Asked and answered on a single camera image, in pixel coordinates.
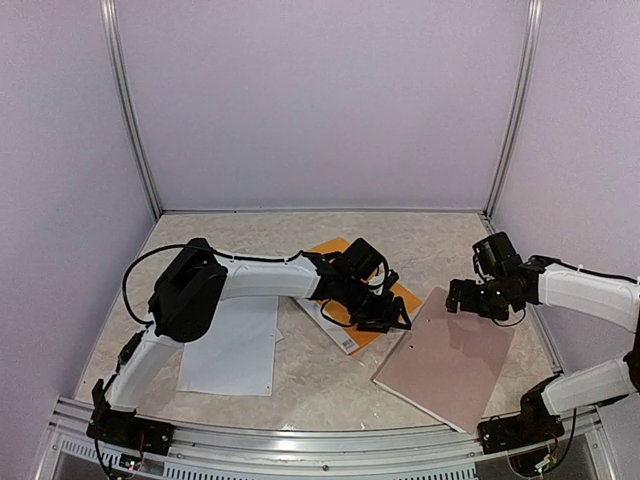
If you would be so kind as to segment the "orange folder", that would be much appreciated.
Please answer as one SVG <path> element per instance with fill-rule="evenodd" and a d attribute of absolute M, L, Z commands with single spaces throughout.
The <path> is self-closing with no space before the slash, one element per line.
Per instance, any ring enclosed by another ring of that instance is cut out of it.
<path fill-rule="evenodd" d="M 422 301 L 366 240 L 335 238 L 301 255 L 318 268 L 320 280 L 312 296 L 297 303 L 345 354 L 412 327 Z"/>

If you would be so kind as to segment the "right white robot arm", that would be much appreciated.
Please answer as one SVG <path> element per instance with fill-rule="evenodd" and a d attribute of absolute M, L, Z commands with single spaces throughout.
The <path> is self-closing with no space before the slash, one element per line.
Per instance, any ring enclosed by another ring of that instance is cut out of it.
<path fill-rule="evenodd" d="M 523 259 L 504 232 L 477 241 L 472 262 L 474 278 L 450 281 L 447 311 L 505 327 L 533 309 L 564 362 L 563 373 L 523 394 L 511 423 L 518 442 L 535 442 L 550 417 L 639 393 L 638 279 L 541 254 Z"/>

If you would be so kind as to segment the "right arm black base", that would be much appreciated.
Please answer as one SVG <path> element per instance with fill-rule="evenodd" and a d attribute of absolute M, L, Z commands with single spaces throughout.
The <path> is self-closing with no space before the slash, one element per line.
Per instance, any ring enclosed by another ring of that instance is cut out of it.
<path fill-rule="evenodd" d="M 558 375 L 530 388 L 520 398 L 520 412 L 507 417 L 491 417 L 477 426 L 484 454 L 533 445 L 564 434 L 559 415 L 550 414 L 542 400 L 544 388 Z"/>

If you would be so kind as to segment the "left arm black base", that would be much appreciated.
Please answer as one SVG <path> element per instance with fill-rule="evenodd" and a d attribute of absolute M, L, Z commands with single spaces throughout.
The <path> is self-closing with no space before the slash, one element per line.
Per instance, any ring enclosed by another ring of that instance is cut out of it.
<path fill-rule="evenodd" d="M 93 404 L 86 431 L 89 438 L 142 453 L 169 454 L 174 434 L 172 424 L 138 417 L 134 411 L 115 410 L 101 392 L 93 398 Z"/>

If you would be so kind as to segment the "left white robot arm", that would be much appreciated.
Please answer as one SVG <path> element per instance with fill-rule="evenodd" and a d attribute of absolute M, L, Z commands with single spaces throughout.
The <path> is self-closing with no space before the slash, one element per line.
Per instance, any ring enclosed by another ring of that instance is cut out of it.
<path fill-rule="evenodd" d="M 386 333 L 408 330 L 404 299 L 392 288 L 398 275 L 362 238 L 344 251 L 301 250 L 288 258 L 255 257 L 212 248 L 206 239 L 174 244 L 176 257 L 154 284 L 141 330 L 119 352 L 108 380 L 91 395 L 102 430 L 121 445 L 140 434 L 135 417 L 142 395 L 180 347 L 203 337 L 219 303 L 244 297 L 289 297 L 334 302 L 345 308 L 347 328 Z"/>

